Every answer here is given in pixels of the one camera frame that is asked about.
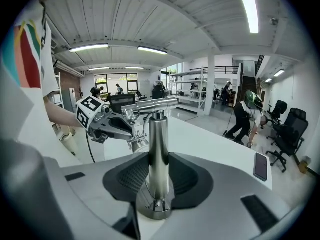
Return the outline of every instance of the white t-shirt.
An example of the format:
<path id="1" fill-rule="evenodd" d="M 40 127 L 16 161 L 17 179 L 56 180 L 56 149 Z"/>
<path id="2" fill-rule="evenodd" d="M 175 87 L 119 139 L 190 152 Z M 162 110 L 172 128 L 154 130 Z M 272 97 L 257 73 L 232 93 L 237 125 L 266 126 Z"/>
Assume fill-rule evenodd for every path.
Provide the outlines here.
<path id="1" fill-rule="evenodd" d="M 258 127 L 260 125 L 261 118 L 263 117 L 264 114 L 262 114 L 262 112 L 260 112 L 258 109 L 248 108 L 244 101 L 241 101 L 241 104 L 242 104 L 243 110 L 250 115 L 250 118 L 254 119 L 254 122 Z"/>
<path id="2" fill-rule="evenodd" d="M 15 140 L 57 160 L 61 167 L 80 165 L 59 141 L 44 96 L 58 89 L 51 56 L 51 30 L 42 25 L 44 8 L 31 1 L 8 31 L 0 50 L 0 138 Z"/>

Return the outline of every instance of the white table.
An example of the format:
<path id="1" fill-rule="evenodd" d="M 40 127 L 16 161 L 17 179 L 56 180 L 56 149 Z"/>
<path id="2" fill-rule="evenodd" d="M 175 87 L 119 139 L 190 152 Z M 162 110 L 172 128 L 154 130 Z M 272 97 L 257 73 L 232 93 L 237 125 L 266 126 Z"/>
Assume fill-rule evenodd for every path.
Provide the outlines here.
<path id="1" fill-rule="evenodd" d="M 142 125 L 137 126 L 136 129 L 142 134 Z M 270 190 L 273 189 L 269 157 L 266 156 L 267 181 L 263 182 L 253 175 L 256 151 L 174 117 L 168 118 L 168 132 L 169 152 L 199 157 L 238 168 Z M 104 144 L 105 160 L 131 154 L 132 151 L 129 150 L 128 144 L 124 140 L 109 138 Z"/>

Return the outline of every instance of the red stripe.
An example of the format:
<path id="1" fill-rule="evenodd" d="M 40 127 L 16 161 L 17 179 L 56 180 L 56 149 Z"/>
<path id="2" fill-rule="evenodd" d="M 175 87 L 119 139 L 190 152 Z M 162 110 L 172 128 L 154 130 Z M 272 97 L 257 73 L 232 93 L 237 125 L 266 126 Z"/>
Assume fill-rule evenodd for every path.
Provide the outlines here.
<path id="1" fill-rule="evenodd" d="M 30 88 L 41 88 L 40 71 L 37 61 L 32 54 L 27 33 L 24 30 L 21 36 L 21 53 L 26 79 Z"/>

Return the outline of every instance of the smartphone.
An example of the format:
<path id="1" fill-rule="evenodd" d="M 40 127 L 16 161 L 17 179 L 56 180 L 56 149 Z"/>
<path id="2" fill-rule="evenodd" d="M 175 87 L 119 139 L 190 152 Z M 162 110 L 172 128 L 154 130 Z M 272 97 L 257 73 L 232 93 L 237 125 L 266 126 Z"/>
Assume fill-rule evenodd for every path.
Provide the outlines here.
<path id="1" fill-rule="evenodd" d="M 253 175 L 266 182 L 268 179 L 267 158 L 259 153 L 255 153 Z"/>

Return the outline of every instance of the pillar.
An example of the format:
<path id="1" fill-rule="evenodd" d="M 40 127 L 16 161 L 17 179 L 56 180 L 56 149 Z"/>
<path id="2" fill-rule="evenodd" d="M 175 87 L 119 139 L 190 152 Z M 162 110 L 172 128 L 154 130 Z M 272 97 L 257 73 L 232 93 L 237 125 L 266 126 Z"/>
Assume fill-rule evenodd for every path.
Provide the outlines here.
<path id="1" fill-rule="evenodd" d="M 214 100 L 215 90 L 215 52 L 214 49 L 210 49 L 208 52 L 208 75 L 207 75 L 207 86 L 206 86 L 206 99 L 204 107 L 204 115 L 209 116 L 212 108 L 212 102 Z"/>

